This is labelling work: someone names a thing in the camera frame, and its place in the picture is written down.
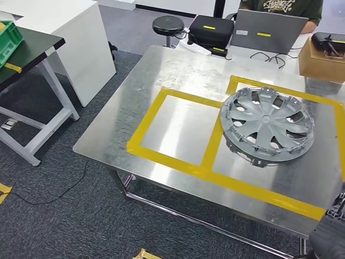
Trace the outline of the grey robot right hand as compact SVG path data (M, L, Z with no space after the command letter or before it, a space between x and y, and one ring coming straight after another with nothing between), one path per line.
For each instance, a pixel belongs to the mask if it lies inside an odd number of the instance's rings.
M309 235L315 258L344 258L344 184Z

